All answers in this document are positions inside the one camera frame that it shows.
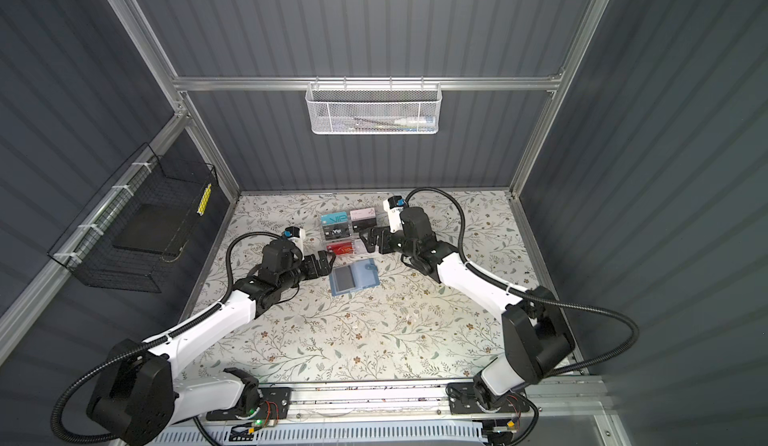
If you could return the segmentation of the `clear acrylic card display stand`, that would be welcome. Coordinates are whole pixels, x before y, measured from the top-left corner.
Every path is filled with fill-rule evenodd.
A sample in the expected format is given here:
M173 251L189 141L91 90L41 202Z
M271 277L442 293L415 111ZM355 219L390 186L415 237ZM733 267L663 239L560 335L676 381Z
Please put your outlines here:
M320 216L325 249L337 256L367 252L360 232L377 225L374 207L336 211Z

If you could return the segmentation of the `blue leather card wallet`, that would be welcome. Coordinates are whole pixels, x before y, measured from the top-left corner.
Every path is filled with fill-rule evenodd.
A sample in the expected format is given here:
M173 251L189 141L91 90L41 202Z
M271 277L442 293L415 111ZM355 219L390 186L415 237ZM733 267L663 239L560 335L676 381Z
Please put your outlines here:
M377 287L381 284L378 266L376 262L371 258L358 260L358 261L355 261L349 264L344 264L344 265L334 265L333 271L343 266L349 266L351 268L352 273L354 275L354 281L355 281L355 288L352 291L347 292L346 294ZM332 273L329 275L331 295L333 297L344 295L344 294L341 294L341 295L333 294L331 275Z

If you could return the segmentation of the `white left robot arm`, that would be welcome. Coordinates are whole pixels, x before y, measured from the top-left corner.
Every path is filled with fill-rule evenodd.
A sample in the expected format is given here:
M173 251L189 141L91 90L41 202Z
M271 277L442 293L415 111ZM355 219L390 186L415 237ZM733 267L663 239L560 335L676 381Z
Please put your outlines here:
M304 280L331 273L336 256L304 254L293 240L273 236L262 259L240 279L230 277L224 296L175 327L140 343L115 347L101 369L87 416L129 445L145 445L167 426L211 411L249 420L268 406L258 380L236 367L217 377L183 380L193 360L234 330L281 302Z

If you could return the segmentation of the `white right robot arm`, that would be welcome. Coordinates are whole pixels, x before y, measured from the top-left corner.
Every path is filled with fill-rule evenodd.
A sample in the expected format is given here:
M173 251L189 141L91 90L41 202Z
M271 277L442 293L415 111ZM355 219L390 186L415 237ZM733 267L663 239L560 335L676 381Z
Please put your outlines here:
M544 287L526 290L464 260L457 246L437 238L421 207L388 211L390 226L359 232L370 253L398 253L401 261L424 276L453 288L498 320L503 352L475 375L475 397L494 402L514 390L536 384L575 348L573 334L554 295Z

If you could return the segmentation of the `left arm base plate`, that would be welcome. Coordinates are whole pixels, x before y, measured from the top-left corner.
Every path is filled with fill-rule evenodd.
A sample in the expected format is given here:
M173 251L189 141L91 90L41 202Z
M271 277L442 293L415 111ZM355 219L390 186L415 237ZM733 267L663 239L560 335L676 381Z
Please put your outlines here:
M289 387L260 387L246 391L230 409L208 412L208 421L279 421L287 418L293 390Z

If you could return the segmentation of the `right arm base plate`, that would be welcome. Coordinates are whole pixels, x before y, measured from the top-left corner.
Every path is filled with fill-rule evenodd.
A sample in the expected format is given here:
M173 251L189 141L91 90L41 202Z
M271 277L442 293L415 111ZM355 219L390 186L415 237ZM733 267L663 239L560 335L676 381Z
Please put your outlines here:
M531 410L519 392L495 395L479 382L450 382L445 386L445 393L452 414L519 415Z

